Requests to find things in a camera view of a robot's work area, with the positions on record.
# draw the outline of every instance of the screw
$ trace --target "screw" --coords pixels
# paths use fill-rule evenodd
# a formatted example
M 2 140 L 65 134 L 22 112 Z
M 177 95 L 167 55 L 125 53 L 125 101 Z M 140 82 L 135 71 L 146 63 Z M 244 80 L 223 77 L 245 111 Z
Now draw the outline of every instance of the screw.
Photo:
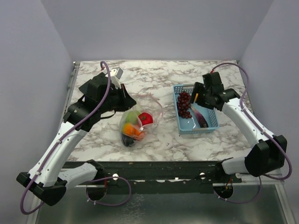
M 206 174 L 205 173 L 200 173 L 200 178 L 202 179 L 202 180 L 204 180 L 205 178 L 206 178 Z
M 113 174 L 112 177 L 118 177 L 118 174 Z

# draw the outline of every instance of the black metal frame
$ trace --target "black metal frame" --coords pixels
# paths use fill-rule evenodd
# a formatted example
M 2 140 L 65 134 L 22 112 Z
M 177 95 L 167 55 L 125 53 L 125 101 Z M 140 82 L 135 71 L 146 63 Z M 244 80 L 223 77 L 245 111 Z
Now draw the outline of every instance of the black metal frame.
M 65 169 L 83 165 L 83 161 L 68 161 Z M 220 173 L 220 161 L 178 161 L 178 162 L 98 162 L 103 170 L 99 171 L 95 179 L 117 174 L 127 179 L 132 188 L 132 194 L 173 194 L 173 193 L 202 193 L 214 192 L 213 183 L 241 182 L 235 175 Z M 128 186 L 122 180 L 109 180 L 108 194 L 127 194 Z M 101 182 L 85 182 L 89 195 L 94 199 L 103 196 L 105 188 L 88 187 L 90 185 L 105 185 Z

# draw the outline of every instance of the orange fruit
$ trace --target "orange fruit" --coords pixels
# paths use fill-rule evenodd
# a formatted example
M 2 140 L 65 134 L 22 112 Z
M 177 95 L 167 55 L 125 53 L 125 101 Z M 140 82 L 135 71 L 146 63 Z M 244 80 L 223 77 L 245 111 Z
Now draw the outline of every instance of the orange fruit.
M 143 139 L 145 137 L 145 133 L 140 132 L 138 126 L 132 125 L 130 123 L 124 124 L 124 126 L 122 127 L 122 132 L 125 135 L 135 139 Z

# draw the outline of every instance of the purple vegetable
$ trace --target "purple vegetable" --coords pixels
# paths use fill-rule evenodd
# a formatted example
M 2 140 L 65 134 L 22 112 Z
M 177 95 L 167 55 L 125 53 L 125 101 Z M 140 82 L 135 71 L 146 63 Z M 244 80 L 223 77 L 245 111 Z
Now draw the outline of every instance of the purple vegetable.
M 193 111 L 195 118 L 199 123 L 200 127 L 209 127 L 204 116 L 198 110 L 196 110 L 193 105 L 191 105 L 191 110 Z

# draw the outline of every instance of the red grape bunch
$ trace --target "red grape bunch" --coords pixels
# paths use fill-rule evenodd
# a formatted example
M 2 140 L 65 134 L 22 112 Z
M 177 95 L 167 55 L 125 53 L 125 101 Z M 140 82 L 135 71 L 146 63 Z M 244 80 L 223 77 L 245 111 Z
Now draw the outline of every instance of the red grape bunch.
M 192 117 L 190 112 L 187 111 L 191 107 L 191 104 L 189 103 L 190 98 L 191 98 L 190 94 L 185 91 L 179 94 L 177 107 L 178 107 L 178 115 L 182 118 Z

